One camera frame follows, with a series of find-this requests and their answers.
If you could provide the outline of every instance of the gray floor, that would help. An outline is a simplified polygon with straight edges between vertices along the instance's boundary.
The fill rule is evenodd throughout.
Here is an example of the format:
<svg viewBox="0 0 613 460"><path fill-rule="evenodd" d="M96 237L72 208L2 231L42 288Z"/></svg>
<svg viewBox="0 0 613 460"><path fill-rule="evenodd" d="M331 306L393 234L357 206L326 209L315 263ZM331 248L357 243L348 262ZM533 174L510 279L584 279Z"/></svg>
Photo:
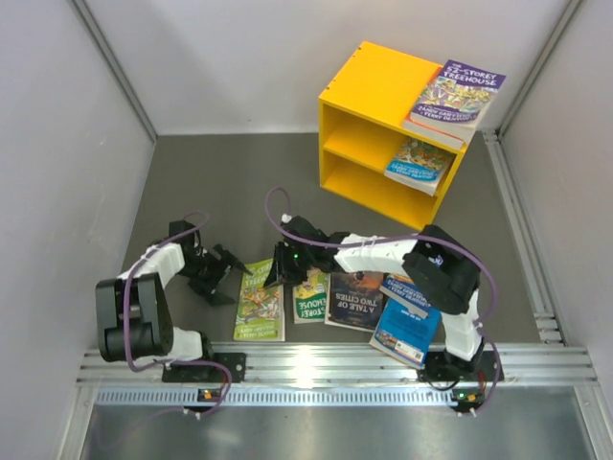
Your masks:
<svg viewBox="0 0 613 460"><path fill-rule="evenodd" d="M441 407L229 407L146 422L159 410L96 406L81 459L595 458L572 388L501 389L475 420Z"/></svg>
<svg viewBox="0 0 613 460"><path fill-rule="evenodd" d="M406 226L319 187L316 134L161 137L125 267L151 242L168 234L169 221L196 209L211 214L202 233L206 245L220 242L246 263L272 257L279 235L266 220L263 200L277 185L288 189L294 215L311 220L326 232L350 230L384 236L412 233ZM277 216L281 215L282 204L281 199L276 202ZM496 277L500 305L486 324L491 338L498 342L539 341L507 217L481 138L471 144L435 223L480 257ZM239 276L231 276L221 290L236 298L238 283ZM484 287L480 310L488 298L489 289ZM213 341L232 339L236 306L209 307L180 277L169 283L167 299L176 326L201 330ZM286 340L290 342L359 342L370 338L368 333L323 324L294 325L289 302L285 311ZM441 331L437 340L443 340Z"/></svg>

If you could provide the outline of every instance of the purple book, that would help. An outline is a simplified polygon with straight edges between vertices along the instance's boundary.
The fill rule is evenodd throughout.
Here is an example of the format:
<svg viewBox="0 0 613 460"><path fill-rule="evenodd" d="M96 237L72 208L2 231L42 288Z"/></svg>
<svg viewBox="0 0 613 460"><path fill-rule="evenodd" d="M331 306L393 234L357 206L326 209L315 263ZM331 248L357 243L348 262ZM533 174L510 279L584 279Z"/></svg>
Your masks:
<svg viewBox="0 0 613 460"><path fill-rule="evenodd" d="M448 60L425 87L411 112L441 122L471 122L493 99L504 80L504 75Z"/></svg>

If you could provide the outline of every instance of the wall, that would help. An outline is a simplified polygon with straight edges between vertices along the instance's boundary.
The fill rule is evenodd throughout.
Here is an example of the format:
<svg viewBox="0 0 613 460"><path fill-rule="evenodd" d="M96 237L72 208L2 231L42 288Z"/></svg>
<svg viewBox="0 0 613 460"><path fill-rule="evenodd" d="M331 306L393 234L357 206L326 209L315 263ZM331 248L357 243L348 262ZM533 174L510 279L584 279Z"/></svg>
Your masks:
<svg viewBox="0 0 613 460"><path fill-rule="evenodd" d="M613 3L585 2L505 138L564 322L613 407Z"/></svg>
<svg viewBox="0 0 613 460"><path fill-rule="evenodd" d="M0 24L0 458L48 459L152 145L67 1Z"/></svg>
<svg viewBox="0 0 613 460"><path fill-rule="evenodd" d="M566 0L88 0L162 134L313 131L364 39L508 75L498 127Z"/></svg>

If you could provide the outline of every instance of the bookshelf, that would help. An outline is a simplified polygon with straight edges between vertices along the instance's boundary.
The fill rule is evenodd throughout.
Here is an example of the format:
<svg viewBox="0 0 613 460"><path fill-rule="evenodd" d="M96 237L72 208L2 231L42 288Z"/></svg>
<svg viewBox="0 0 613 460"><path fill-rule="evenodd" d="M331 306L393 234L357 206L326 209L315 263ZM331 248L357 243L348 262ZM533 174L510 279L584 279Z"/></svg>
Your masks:
<svg viewBox="0 0 613 460"><path fill-rule="evenodd" d="M440 64L363 42L319 97L320 185L421 230L431 223L464 155L402 127ZM383 175L407 136L455 154L434 196Z"/></svg>

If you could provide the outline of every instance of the book cover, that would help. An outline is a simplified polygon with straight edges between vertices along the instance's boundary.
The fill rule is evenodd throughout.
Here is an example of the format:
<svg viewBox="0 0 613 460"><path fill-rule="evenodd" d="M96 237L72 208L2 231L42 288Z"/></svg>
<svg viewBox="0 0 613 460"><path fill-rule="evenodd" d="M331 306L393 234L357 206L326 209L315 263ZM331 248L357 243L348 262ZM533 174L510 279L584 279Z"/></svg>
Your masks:
<svg viewBox="0 0 613 460"><path fill-rule="evenodd" d="M308 279L293 288L294 323L323 322L328 303L328 273L311 269Z"/></svg>
<svg viewBox="0 0 613 460"><path fill-rule="evenodd" d="M263 287L271 266L272 259L246 265L253 274L242 276L234 340L285 340L284 288Z"/></svg>
<svg viewBox="0 0 613 460"><path fill-rule="evenodd" d="M427 317L432 308L408 276L388 275L380 290L420 318Z"/></svg>
<svg viewBox="0 0 613 460"><path fill-rule="evenodd" d="M331 273L325 323L371 332L383 311L382 273Z"/></svg>
<svg viewBox="0 0 613 460"><path fill-rule="evenodd" d="M422 369L440 321L441 312L436 309L420 318L396 300L389 299L369 343L411 367Z"/></svg>
<svg viewBox="0 0 613 460"><path fill-rule="evenodd" d="M408 138L388 165L385 175L433 196L453 159L454 156L443 149Z"/></svg>
<svg viewBox="0 0 613 460"><path fill-rule="evenodd" d="M446 123L472 122L504 80L504 75L448 60L425 87L411 113Z"/></svg>

